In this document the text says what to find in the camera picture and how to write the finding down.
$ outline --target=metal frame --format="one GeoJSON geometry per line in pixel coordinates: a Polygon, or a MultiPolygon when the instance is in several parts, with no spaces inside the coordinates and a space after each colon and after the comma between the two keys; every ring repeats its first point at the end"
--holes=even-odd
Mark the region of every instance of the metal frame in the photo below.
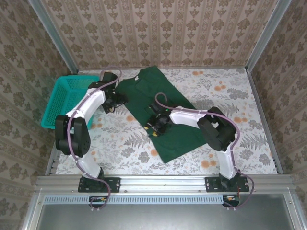
{"type": "MultiPolygon", "coordinates": [[[[124,195],[222,195],[224,193],[207,193],[204,178],[211,175],[197,176],[119,176],[120,192],[112,196],[124,195]]],[[[295,230],[306,229],[306,220],[302,216],[295,188],[290,175],[250,175],[255,182],[257,194],[283,194],[295,230]]],[[[89,195],[78,193],[80,175],[39,176],[33,198],[25,218],[23,230],[35,230],[41,215],[45,196],[47,195],[89,195]]]]}
{"type": "Polygon", "coordinates": [[[249,59],[246,63],[246,69],[252,71],[255,67],[258,59],[260,58],[265,46],[268,44],[270,38],[272,37],[276,27],[278,26],[279,22],[281,21],[284,13],[288,9],[291,0],[280,0],[277,2],[276,7],[271,14],[267,24],[265,25],[263,32],[260,38],[255,45],[249,59]]]}
{"type": "MultiPolygon", "coordinates": [[[[158,66],[159,69],[240,69],[245,68],[245,66],[158,66]]],[[[126,67],[124,70],[134,70],[134,69],[144,69],[146,67],[126,67]]],[[[78,74],[87,74],[91,71],[101,72],[103,68],[100,69],[79,69],[78,74]]]]}
{"type": "Polygon", "coordinates": [[[56,144],[53,144],[51,155],[48,161],[45,175],[55,174],[59,163],[61,151],[57,150],[56,144]]]}
{"type": "Polygon", "coordinates": [[[62,41],[57,29],[55,28],[51,18],[49,17],[46,9],[44,8],[41,0],[29,0],[31,6],[33,7],[35,13],[38,15],[40,21],[42,22],[44,28],[48,32],[53,44],[56,46],[57,50],[61,54],[63,60],[65,61],[67,67],[71,73],[76,74],[78,68],[73,58],[71,57],[69,51],[67,50],[64,42],[62,41]]]}

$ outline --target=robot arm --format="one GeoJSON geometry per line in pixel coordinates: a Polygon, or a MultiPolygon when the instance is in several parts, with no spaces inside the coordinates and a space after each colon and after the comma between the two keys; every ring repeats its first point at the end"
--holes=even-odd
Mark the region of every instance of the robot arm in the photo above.
{"type": "Polygon", "coordinates": [[[103,80],[93,82],[81,101],[66,115],[58,115],[55,121],[56,148],[61,150],[65,155],[70,155],[67,129],[68,120],[76,112],[71,124],[71,145],[74,154],[78,157],[78,165],[87,172],[91,177],[103,179],[103,171],[94,161],[90,154],[86,154],[91,145],[91,139],[87,128],[87,123],[93,116],[94,112],[102,105],[105,113],[113,112],[114,109],[125,103],[123,95],[115,94],[115,83],[98,90],[100,86],[115,80],[117,76],[113,73],[106,72],[103,80]]]}
{"type": "MultiPolygon", "coordinates": [[[[216,107],[212,107],[208,112],[223,115],[216,107]]],[[[236,129],[231,123],[219,117],[178,110],[172,110],[169,117],[174,124],[184,124],[199,128],[204,134],[208,145],[217,151],[220,174],[228,180],[235,177],[237,171],[231,159],[230,143],[235,140],[236,129]]]]}

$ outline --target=wall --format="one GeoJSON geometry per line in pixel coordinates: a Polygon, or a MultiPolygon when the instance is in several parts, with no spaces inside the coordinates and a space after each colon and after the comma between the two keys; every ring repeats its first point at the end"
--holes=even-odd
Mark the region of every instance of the wall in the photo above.
{"type": "Polygon", "coordinates": [[[40,122],[68,72],[29,3],[0,1],[0,229],[17,229],[53,145],[40,122]]]}
{"type": "Polygon", "coordinates": [[[285,173],[307,213],[307,1],[293,0],[252,71],[285,173]]]}
{"type": "Polygon", "coordinates": [[[244,66],[277,0],[42,0],[79,69],[244,66]]]}

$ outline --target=gray panel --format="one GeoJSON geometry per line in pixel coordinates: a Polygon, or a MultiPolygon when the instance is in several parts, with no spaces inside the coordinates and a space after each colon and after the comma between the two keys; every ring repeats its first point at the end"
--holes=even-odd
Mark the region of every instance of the gray panel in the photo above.
{"type": "Polygon", "coordinates": [[[221,205],[44,205],[38,230],[293,230],[283,195],[254,195],[236,211],[221,205]]]}
{"type": "MultiPolygon", "coordinates": [[[[46,195],[44,205],[89,204],[90,195],[46,195]]],[[[113,195],[112,205],[222,204],[223,195],[113,195]]]]}

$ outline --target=floral tablecloth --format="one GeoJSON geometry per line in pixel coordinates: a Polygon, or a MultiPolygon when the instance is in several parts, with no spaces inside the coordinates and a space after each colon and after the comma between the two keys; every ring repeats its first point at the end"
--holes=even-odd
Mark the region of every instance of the floral tablecloth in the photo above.
{"type": "MultiPolygon", "coordinates": [[[[161,71],[197,109],[217,106],[237,123],[241,139],[235,147],[235,157],[242,172],[277,174],[244,69],[161,71]]],[[[123,70],[122,79],[135,77],[138,73],[139,70],[123,70]]],[[[83,71],[79,74],[99,74],[99,71],[83,71]]],[[[94,157],[105,174],[198,175],[219,172],[215,151],[208,145],[164,164],[145,130],[125,106],[107,115],[102,108],[98,109],[89,133],[91,148],[88,154],[94,157]]],[[[61,154],[56,174],[78,173],[71,157],[61,154]]]]}

